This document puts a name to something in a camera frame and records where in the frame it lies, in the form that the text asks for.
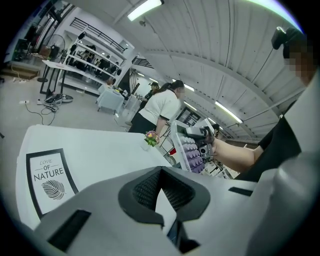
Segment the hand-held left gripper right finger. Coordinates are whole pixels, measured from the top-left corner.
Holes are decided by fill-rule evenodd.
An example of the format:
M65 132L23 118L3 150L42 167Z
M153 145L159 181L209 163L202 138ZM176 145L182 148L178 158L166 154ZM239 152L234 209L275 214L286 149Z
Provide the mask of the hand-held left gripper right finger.
M202 184L185 176L186 171L162 167L161 189L176 212L179 222L199 219L210 203L210 192Z

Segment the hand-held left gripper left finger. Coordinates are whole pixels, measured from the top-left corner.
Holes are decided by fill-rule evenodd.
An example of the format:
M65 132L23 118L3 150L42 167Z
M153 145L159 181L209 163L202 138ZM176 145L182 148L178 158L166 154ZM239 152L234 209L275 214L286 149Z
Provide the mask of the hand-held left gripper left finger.
M163 216L156 213L161 175L162 168L157 166L127 182L118 192L121 209L134 221L142 224L164 224Z

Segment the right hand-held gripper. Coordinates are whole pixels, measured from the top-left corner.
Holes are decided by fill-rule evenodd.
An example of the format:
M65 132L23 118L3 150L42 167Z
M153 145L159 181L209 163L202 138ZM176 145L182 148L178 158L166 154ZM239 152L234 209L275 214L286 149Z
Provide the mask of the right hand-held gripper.
M198 140L198 150L203 159L210 159L214 156L213 142L215 140L215 135L208 126L188 127L186 128L186 134L190 138L200 138Z

